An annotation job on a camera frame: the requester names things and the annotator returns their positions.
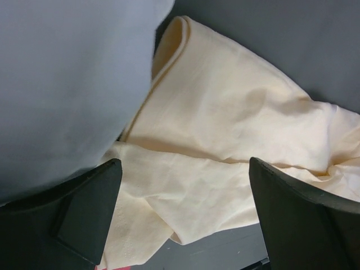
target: cream cloth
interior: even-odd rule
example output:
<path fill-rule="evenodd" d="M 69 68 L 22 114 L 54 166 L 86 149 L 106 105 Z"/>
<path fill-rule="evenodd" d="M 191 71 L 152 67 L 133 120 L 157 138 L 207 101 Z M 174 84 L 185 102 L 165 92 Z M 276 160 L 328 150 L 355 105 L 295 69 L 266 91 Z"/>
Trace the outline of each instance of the cream cloth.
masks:
<path fill-rule="evenodd" d="M 171 236 L 188 244 L 258 222 L 249 159 L 360 201 L 360 116 L 312 101 L 254 53 L 188 17 L 166 30 L 152 90 L 104 160 L 124 176 L 107 267 L 141 264 Z"/>

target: wrinkled fabric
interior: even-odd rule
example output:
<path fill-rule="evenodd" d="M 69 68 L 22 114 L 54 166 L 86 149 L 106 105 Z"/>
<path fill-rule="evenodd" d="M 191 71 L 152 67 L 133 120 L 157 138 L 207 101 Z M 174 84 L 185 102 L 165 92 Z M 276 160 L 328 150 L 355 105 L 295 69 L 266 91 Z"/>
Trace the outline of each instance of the wrinkled fabric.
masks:
<path fill-rule="evenodd" d="M 257 223 L 252 156 L 360 201 L 358 114 L 311 100 L 274 66 L 188 17 L 169 25 L 152 72 L 147 100 L 104 157 L 123 162 L 117 207 L 133 206 L 115 210 L 108 262 L 141 264 L 167 237 L 188 244 Z"/>

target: folded cloth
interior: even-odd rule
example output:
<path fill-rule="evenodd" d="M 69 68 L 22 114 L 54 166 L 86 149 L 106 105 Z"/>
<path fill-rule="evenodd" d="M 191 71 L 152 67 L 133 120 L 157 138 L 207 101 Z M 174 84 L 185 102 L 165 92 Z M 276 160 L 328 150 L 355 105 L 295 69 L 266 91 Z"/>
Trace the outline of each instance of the folded cloth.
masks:
<path fill-rule="evenodd" d="M 360 201 L 360 116 L 316 102 L 254 53 L 188 17 L 167 28 L 146 102 L 104 160 L 123 181 L 104 257 L 144 263 L 258 222 L 249 159 Z"/>

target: fabric fold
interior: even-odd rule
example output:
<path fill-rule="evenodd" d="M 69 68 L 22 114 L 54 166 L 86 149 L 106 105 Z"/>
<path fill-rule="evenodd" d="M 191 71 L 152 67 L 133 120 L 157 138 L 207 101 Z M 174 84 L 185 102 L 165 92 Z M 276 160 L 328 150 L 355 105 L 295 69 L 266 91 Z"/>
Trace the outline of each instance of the fabric fold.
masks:
<path fill-rule="evenodd" d="M 274 66 L 188 17 L 167 28 L 152 72 L 146 101 L 106 157 L 124 168 L 105 250 L 113 265 L 145 262 L 170 236 L 188 244 L 257 223 L 252 156 L 360 201 L 358 114 L 311 100 Z M 133 249 L 117 247 L 124 242 Z"/>

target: gray table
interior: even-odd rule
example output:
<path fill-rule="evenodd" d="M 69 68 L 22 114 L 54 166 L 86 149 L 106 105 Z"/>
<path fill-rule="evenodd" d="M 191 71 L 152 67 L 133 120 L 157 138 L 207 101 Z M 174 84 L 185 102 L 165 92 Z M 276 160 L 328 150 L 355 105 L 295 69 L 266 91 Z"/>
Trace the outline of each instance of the gray table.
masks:
<path fill-rule="evenodd" d="M 360 1 L 177 0 L 158 30 L 187 15 L 274 64 L 314 100 L 360 113 Z M 134 270 L 239 270 L 266 256 L 260 227 L 167 242 Z"/>

